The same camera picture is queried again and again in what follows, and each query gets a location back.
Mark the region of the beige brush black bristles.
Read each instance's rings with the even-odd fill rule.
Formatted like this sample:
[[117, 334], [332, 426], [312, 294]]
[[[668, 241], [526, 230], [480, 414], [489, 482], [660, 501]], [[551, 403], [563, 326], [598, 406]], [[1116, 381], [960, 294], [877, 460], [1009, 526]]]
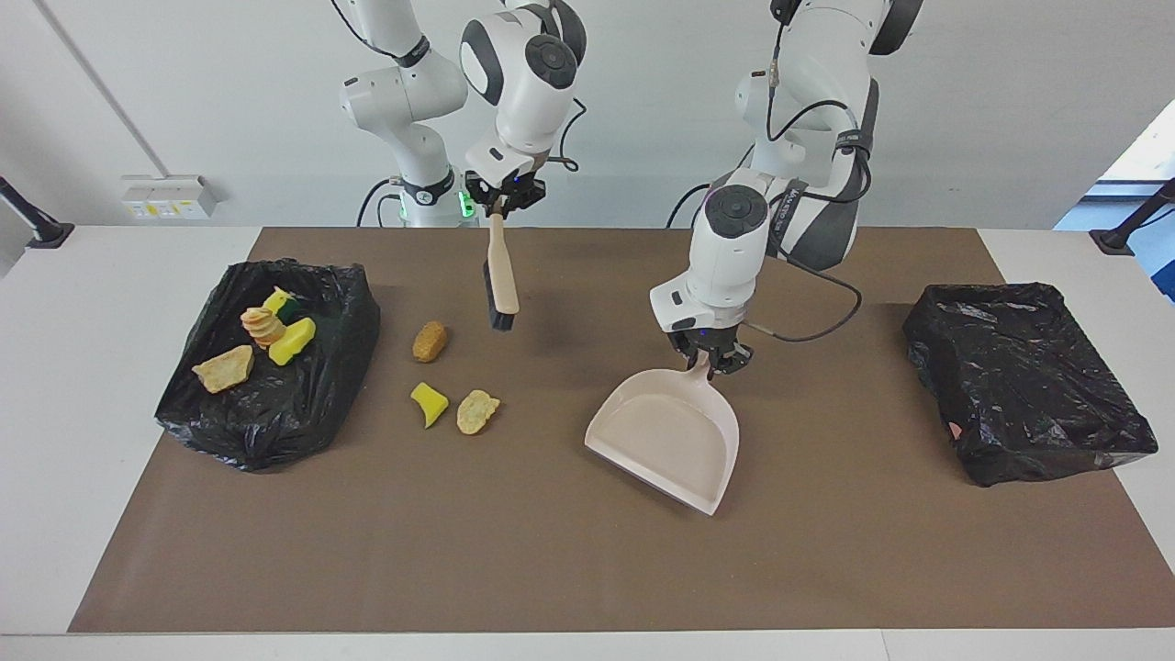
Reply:
[[483, 272], [491, 330], [508, 333], [512, 330], [516, 315], [521, 310], [521, 301], [505, 242], [504, 222], [503, 213], [492, 213], [488, 217], [486, 263]]

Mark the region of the beige plastic dustpan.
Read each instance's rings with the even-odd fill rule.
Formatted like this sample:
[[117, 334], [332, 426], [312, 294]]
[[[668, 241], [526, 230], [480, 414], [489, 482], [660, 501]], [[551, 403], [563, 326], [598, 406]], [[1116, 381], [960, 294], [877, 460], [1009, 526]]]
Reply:
[[709, 356], [687, 371], [651, 369], [612, 390], [588, 423], [584, 445], [615, 467], [716, 515], [740, 448], [731, 403], [710, 380]]

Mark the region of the squarish green yellow sponge piece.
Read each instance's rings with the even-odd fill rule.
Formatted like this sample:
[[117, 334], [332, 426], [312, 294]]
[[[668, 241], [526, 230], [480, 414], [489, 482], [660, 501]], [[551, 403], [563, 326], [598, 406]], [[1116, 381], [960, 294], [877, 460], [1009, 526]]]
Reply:
[[301, 353], [318, 333], [318, 325], [311, 317], [294, 321], [286, 326], [286, 333], [281, 338], [270, 343], [267, 355], [276, 365], [289, 364], [295, 356]]

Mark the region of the large beige sponge chunk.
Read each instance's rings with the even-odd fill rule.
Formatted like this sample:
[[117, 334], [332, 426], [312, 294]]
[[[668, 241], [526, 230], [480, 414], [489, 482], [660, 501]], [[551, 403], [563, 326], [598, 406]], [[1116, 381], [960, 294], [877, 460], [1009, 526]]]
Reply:
[[255, 356], [251, 345], [240, 344], [239, 348], [193, 365], [190, 372], [197, 377], [207, 393], [219, 394], [244, 384], [251, 376], [253, 360]]

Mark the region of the black bag lined bin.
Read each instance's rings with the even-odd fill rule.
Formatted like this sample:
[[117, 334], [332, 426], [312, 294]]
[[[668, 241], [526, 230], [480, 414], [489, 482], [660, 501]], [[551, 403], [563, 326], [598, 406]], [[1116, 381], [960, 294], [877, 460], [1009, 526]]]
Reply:
[[931, 285], [904, 322], [908, 359], [964, 431], [951, 447], [982, 487], [1045, 483], [1157, 454], [1124, 392], [1056, 286]]
[[[194, 367], [250, 340], [240, 313], [280, 286], [318, 331], [289, 364], [256, 356], [251, 375], [212, 394]], [[380, 338], [381, 309], [360, 263], [311, 267], [295, 259], [228, 267], [206, 298], [154, 413], [184, 447], [246, 472], [313, 456], [334, 441]]]

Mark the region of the brown oval sponge piece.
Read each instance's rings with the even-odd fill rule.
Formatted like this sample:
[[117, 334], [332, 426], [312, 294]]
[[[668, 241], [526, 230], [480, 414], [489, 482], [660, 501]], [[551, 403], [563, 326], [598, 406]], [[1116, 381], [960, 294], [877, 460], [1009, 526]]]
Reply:
[[446, 348], [449, 333], [444, 323], [430, 319], [419, 328], [419, 333], [412, 342], [414, 360], [421, 364], [434, 363]]

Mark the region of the plain yellow sponge piece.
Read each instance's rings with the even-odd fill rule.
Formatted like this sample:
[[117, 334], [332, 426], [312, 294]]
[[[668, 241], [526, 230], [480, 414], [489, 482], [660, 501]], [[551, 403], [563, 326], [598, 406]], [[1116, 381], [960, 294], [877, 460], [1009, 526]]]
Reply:
[[424, 430], [431, 429], [439, 420], [441, 416], [445, 413], [446, 409], [450, 407], [449, 398], [427, 384], [427, 382], [419, 382], [415, 385], [410, 398], [419, 406], [419, 411], [422, 411], [422, 426]]

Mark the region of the brown table mat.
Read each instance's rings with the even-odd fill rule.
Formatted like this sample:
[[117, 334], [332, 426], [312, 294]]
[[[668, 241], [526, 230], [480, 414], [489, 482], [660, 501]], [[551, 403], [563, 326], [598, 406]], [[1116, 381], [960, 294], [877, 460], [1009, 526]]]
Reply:
[[[716, 515], [584, 445], [613, 387], [682, 366], [649, 288], [682, 230], [512, 230], [523, 306], [486, 323], [477, 230], [271, 229], [253, 259], [360, 263], [380, 342], [340, 438], [268, 474], [160, 439], [73, 633], [1141, 628], [1175, 575], [1119, 477], [973, 485], [901, 326], [924, 288], [994, 284], [976, 231], [864, 229], [866, 306], [822, 342], [746, 333], [716, 386], [740, 448]], [[446, 348], [411, 348], [430, 319]], [[429, 430], [410, 393], [450, 400]], [[502, 402], [457, 429], [474, 389]]]

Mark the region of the black clamp stand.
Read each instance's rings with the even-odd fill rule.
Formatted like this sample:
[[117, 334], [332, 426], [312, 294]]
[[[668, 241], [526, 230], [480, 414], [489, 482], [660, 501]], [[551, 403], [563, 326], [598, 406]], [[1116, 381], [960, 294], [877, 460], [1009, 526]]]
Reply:
[[1168, 215], [1175, 213], [1175, 177], [1166, 181], [1162, 186], [1159, 186], [1157, 191], [1153, 193], [1149, 198], [1141, 202], [1128, 215], [1127, 218], [1122, 220], [1117, 225], [1113, 225], [1112, 229], [1094, 229], [1088, 230], [1090, 234], [1092, 242], [1099, 250], [1104, 255], [1112, 256], [1134, 256], [1132, 248], [1129, 247], [1129, 240], [1135, 231], [1144, 229], [1148, 225], [1154, 225], [1161, 220], [1164, 220]]
[[4, 198], [5, 204], [9, 205], [26, 225], [29, 225], [32, 240], [27, 242], [27, 247], [31, 250], [55, 250], [55, 248], [62, 247], [75, 230], [74, 223], [61, 222], [38, 205], [32, 204], [4, 176], [0, 176], [0, 198]]

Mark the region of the white wall outlet box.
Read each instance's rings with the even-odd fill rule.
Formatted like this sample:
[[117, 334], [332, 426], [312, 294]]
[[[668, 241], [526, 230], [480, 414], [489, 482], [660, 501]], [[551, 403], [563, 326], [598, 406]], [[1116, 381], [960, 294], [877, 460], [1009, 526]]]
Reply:
[[123, 175], [120, 198], [134, 220], [212, 220], [219, 208], [217, 194], [200, 175]]

